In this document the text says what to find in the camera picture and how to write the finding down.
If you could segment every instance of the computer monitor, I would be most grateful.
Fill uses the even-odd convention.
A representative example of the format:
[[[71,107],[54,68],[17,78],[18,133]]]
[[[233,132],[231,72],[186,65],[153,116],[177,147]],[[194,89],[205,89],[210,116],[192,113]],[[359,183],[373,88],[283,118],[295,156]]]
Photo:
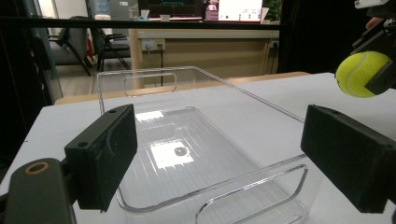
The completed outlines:
[[[202,19],[203,0],[138,0],[139,11],[148,9],[149,19],[170,15],[171,20]]]
[[[205,21],[260,22],[262,0],[205,0]]]

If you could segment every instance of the tennis ball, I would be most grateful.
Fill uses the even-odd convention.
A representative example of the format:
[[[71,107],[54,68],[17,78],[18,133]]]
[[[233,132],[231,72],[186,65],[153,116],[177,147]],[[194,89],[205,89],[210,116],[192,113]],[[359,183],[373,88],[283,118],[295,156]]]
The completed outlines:
[[[335,79],[341,90],[355,97],[375,96],[364,86],[388,62],[387,55],[375,51],[355,53],[347,57],[338,66]]]

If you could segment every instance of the clear plastic bin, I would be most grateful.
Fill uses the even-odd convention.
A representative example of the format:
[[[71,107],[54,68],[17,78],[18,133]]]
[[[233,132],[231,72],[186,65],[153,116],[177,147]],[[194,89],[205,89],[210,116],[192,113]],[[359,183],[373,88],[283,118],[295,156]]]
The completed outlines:
[[[97,81],[102,113],[134,104],[127,223],[304,223],[322,174],[300,150],[303,119],[196,67]]]

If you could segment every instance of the floor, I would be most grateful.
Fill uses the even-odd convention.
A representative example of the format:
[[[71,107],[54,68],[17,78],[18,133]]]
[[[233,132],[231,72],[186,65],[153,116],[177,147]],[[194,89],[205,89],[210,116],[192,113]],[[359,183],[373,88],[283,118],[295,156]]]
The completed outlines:
[[[131,64],[131,59],[125,59],[125,62]],[[64,97],[86,95],[96,93],[96,62],[91,62],[92,67],[90,77],[87,75],[81,65],[63,65],[57,66],[59,82]],[[117,59],[108,59],[105,62],[104,71],[124,70],[120,61]]]

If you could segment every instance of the office room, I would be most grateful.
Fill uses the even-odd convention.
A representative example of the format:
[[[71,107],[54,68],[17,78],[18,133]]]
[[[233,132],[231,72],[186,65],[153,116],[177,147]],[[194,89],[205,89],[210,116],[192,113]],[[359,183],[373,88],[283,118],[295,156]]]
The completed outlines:
[[[394,223],[394,2],[4,1],[3,221]]]

